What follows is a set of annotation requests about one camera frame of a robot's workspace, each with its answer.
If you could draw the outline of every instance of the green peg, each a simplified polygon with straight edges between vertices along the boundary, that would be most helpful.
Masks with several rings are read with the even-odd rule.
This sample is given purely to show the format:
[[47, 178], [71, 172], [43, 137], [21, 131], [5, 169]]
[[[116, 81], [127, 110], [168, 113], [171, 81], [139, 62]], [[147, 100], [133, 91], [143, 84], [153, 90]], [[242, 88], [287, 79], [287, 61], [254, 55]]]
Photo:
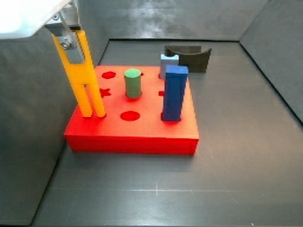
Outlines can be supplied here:
[[131, 68], [124, 72], [125, 90], [128, 98], [141, 95], [141, 71]]

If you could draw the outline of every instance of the hole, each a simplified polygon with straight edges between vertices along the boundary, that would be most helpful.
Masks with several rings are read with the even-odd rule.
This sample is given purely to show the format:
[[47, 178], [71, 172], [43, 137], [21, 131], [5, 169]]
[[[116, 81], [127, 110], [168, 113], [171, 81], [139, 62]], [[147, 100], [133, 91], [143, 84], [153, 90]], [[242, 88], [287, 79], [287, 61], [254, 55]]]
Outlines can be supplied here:
[[120, 114], [120, 118], [124, 121], [136, 121], [136, 120], [140, 119], [140, 114], [135, 111], [127, 111], [127, 112]]
[[103, 77], [104, 79], [111, 79], [111, 78], [113, 78], [115, 76], [116, 76], [116, 73], [113, 73], [113, 72], [111, 72], [111, 71], [103, 73], [103, 75], [101, 75], [101, 77]]
[[164, 90], [160, 90], [157, 94], [159, 94], [159, 96], [164, 96], [164, 94], [165, 94]]
[[101, 97], [111, 96], [109, 89], [99, 89], [99, 94]]

